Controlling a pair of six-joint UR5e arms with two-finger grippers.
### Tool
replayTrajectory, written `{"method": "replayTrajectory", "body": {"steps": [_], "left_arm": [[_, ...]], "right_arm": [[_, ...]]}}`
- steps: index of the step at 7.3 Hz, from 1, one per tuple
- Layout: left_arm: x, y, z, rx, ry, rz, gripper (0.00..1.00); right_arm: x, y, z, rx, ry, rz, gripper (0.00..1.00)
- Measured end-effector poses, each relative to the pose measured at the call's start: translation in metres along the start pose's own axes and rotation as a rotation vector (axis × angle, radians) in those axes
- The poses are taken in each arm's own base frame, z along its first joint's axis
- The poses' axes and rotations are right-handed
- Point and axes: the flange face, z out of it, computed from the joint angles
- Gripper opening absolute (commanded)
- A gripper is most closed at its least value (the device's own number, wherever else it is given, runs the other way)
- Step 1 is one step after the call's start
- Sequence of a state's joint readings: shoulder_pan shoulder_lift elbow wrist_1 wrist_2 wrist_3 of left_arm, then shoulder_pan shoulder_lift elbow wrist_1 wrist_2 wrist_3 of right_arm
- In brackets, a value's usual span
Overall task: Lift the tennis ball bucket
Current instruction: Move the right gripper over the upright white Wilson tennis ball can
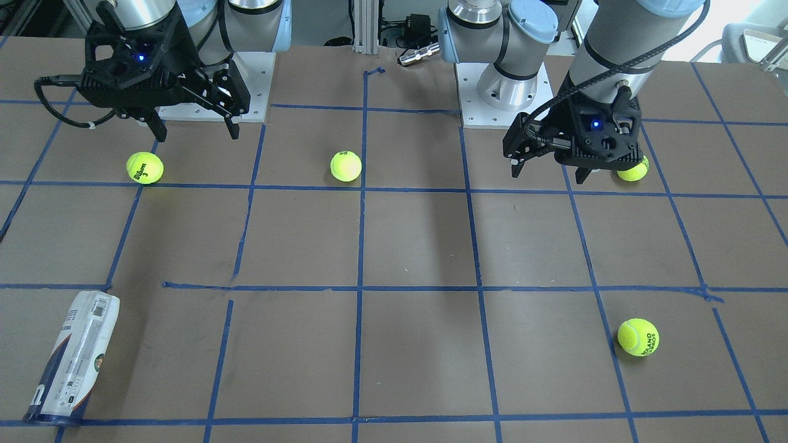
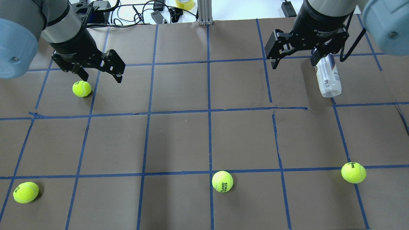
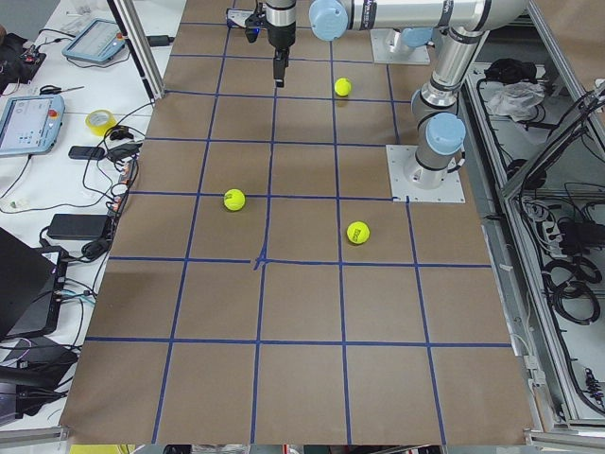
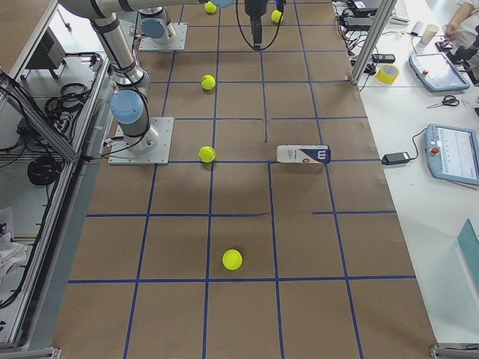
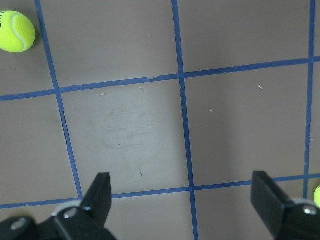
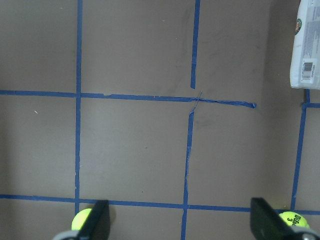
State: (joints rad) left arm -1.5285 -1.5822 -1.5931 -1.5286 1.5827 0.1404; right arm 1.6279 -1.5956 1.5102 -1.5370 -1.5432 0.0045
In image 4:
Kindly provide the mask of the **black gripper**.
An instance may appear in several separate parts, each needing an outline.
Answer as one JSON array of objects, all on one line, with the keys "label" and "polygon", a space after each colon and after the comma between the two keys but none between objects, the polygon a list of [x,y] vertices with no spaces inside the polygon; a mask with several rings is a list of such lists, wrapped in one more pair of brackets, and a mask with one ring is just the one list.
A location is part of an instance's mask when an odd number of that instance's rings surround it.
[{"label": "black gripper", "polygon": [[251,21],[251,34],[253,49],[261,49],[263,42],[263,29],[261,17],[266,13],[267,0],[245,0],[244,11]]}]

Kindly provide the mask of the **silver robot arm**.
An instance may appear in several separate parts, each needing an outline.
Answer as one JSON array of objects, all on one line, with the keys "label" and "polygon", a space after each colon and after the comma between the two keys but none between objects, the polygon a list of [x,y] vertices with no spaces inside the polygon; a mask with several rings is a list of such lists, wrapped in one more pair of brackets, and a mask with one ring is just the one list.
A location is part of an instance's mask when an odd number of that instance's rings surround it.
[{"label": "silver robot arm", "polygon": [[[66,10],[90,21],[97,33],[115,72],[114,78],[120,89],[132,89],[141,92],[146,101],[150,90],[150,80],[145,71],[137,64],[132,55],[131,46],[120,28],[117,13],[133,12],[158,7],[183,4],[204,4],[207,1],[58,1]],[[262,24],[261,17],[266,13],[268,1],[244,1],[245,13],[250,18],[253,34],[253,49],[261,51]]]},{"label": "silver robot arm", "polygon": [[165,7],[151,7],[138,12],[144,35],[155,43],[166,44],[172,41],[176,30]]}]

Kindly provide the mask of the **person hand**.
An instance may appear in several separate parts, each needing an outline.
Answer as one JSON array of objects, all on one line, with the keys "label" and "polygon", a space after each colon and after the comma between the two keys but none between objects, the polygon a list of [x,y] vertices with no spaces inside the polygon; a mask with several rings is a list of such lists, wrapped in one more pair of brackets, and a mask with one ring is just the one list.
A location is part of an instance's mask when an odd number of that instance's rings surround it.
[{"label": "person hand", "polygon": [[450,22],[445,26],[445,35],[450,39],[454,39],[458,37],[460,34],[460,31],[461,31],[460,24]]}]

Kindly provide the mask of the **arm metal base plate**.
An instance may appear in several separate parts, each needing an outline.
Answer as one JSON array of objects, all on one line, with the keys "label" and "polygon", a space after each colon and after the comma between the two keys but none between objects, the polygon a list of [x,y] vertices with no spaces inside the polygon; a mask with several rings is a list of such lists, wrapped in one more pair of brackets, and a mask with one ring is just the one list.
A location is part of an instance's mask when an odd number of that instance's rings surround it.
[{"label": "arm metal base plate", "polygon": [[168,164],[171,139],[174,128],[173,117],[151,117],[150,129],[142,140],[123,135],[119,125],[116,136],[123,137],[112,145],[113,154],[109,156],[110,165],[166,165]]},{"label": "arm metal base plate", "polygon": [[139,50],[143,52],[173,52],[183,51],[186,45],[187,24],[153,19],[141,24],[143,37]]}]

